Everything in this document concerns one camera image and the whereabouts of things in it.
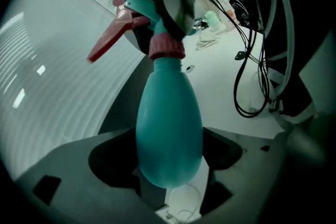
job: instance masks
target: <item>teal spray bottle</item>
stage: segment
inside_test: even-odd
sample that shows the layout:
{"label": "teal spray bottle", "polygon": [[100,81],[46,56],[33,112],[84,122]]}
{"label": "teal spray bottle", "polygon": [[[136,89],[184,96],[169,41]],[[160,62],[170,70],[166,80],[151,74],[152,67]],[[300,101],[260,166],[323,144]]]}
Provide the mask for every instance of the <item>teal spray bottle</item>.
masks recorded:
{"label": "teal spray bottle", "polygon": [[181,71],[183,43],[167,32],[153,1],[113,0],[113,4],[119,13],[88,58],[97,60],[127,30],[146,25],[154,31],[149,47],[154,72],[144,88],[136,121],[139,167],[156,186],[186,184],[201,164],[203,129],[194,91]]}

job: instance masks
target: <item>ribbed panel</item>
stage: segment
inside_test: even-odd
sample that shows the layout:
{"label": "ribbed panel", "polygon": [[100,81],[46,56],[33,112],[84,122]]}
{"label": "ribbed panel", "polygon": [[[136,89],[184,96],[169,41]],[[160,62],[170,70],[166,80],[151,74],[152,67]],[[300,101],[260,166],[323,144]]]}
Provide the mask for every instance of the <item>ribbed panel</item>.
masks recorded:
{"label": "ribbed panel", "polygon": [[144,54],[122,37],[87,61],[114,18],[92,0],[14,0],[5,17],[0,150],[15,179],[53,148],[96,135]]}

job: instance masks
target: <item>white fabric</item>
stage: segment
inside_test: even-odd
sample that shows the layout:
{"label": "white fabric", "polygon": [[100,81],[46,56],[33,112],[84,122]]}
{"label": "white fabric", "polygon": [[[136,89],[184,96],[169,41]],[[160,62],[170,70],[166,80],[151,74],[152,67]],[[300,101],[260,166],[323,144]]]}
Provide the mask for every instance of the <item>white fabric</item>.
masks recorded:
{"label": "white fabric", "polygon": [[225,25],[219,23],[217,29],[207,28],[199,34],[199,40],[196,44],[196,50],[205,49],[218,43],[218,40],[226,33]]}

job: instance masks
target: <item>black cable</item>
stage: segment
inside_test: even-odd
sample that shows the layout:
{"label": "black cable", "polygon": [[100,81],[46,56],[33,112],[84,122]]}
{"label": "black cable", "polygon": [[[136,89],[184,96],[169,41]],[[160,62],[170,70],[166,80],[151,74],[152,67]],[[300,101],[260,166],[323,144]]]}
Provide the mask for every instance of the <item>black cable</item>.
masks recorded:
{"label": "black cable", "polygon": [[[267,78],[266,69],[264,67],[265,33],[264,33],[264,26],[262,25],[262,19],[261,19],[261,16],[260,16],[260,8],[259,8],[258,1],[257,0],[249,0],[248,6],[246,7],[246,9],[249,13],[249,18],[250,18],[250,24],[249,24],[249,26],[250,26],[249,30],[250,31],[249,31],[248,44],[246,46],[246,57],[245,57],[244,62],[241,65],[241,67],[238,71],[238,74],[237,74],[237,77],[236,77],[236,80],[235,80],[235,84],[234,84],[234,102],[235,102],[236,110],[241,116],[243,116],[245,118],[253,118],[253,117],[257,116],[265,108],[267,102],[269,101],[269,81],[268,81],[268,78]],[[226,14],[225,11],[223,13],[230,19],[230,21],[232,23],[234,23],[233,20],[231,20],[230,16],[228,14]],[[260,84],[260,87],[261,87],[261,91],[263,92],[263,94],[265,96],[265,100],[264,100],[261,108],[258,111],[248,112],[248,111],[245,111],[237,102],[237,89],[238,89],[238,84],[239,84],[239,81],[241,79],[241,76],[244,72],[244,69],[245,69],[245,66],[246,66],[246,63],[247,63],[247,59],[250,58],[250,53],[251,53],[251,51],[253,49],[253,46],[255,44],[255,40],[256,40],[256,36],[257,36],[256,30],[258,29],[259,18],[261,20],[261,32],[262,32],[263,38],[262,38],[262,47],[261,47],[261,53],[260,53],[260,57],[259,57],[259,64],[258,64],[258,80],[259,80],[259,84]]]}
{"label": "black cable", "polygon": [[[224,11],[213,1],[213,0],[209,0],[209,1],[211,1],[222,13],[224,13]],[[236,25],[236,23],[235,22],[233,22],[233,24],[236,26],[236,28],[237,28],[237,30],[238,30],[238,32],[240,33],[240,36],[241,36],[241,38],[242,38],[242,40],[243,40],[243,42],[244,42],[244,45],[245,45],[245,51],[246,51],[246,49],[247,49],[247,47],[246,47],[246,39],[247,39],[247,37],[246,37],[246,35],[245,35],[245,33],[241,30],[241,28],[238,26],[238,25]],[[253,57],[252,55],[249,55],[249,58],[252,60],[252,61],[254,61],[255,63],[257,63],[257,64],[259,64],[259,63],[261,63],[264,67],[266,67],[266,63],[264,63],[264,62],[259,62],[259,60],[258,59],[256,59],[255,57]],[[265,75],[262,73],[262,77],[261,77],[261,82],[260,82],[260,74],[259,74],[259,70],[258,70],[258,79],[259,79],[259,84],[260,84],[260,88],[261,88],[261,90],[262,90],[262,92],[263,92],[263,94],[265,95],[265,89],[267,88],[267,86],[266,86],[266,79],[265,79]]]}
{"label": "black cable", "polygon": [[[229,20],[234,24],[234,26],[237,28],[237,30],[238,30],[238,32],[239,32],[239,34],[240,34],[240,36],[241,36],[241,38],[242,38],[242,40],[243,40],[243,42],[244,42],[244,45],[245,45],[245,51],[247,51],[247,46],[246,46],[246,41],[247,41],[247,37],[246,37],[246,35],[245,35],[245,33],[242,31],[242,29],[235,23],[235,21],[234,20],[232,20],[232,18],[224,11],[224,9],[223,9],[223,6],[221,5],[221,3],[218,1],[218,0],[215,0],[215,1],[217,1],[219,4],[220,4],[220,6],[221,6],[221,8],[214,2],[214,0],[209,0],[210,2],[212,2],[212,4],[214,4],[223,14],[225,14],[225,16],[227,17],[227,18],[229,18]],[[257,59],[257,58],[255,58],[253,55],[248,55],[248,57],[253,61],[253,62],[255,62],[255,63],[257,63],[257,64],[259,64],[259,60]]]}

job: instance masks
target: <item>white table surface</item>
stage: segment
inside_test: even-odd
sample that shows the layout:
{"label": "white table surface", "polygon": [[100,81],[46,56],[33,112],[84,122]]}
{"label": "white table surface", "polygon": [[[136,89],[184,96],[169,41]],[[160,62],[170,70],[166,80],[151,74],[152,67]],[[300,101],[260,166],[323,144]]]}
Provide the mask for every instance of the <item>white table surface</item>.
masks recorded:
{"label": "white table surface", "polygon": [[[249,30],[242,27],[248,37]],[[244,51],[244,43],[236,29],[224,34],[219,42],[196,51],[199,34],[183,39],[186,57],[182,60],[182,70],[190,65],[195,68],[186,73],[197,97],[204,127],[273,139],[283,131],[273,115],[264,112],[252,119],[242,117],[234,105],[233,88],[243,60],[235,60],[239,51]],[[258,34],[252,55],[259,58],[262,35]],[[237,100],[242,106],[253,105],[260,108],[264,96],[258,84],[257,64],[248,59],[238,86]]]}

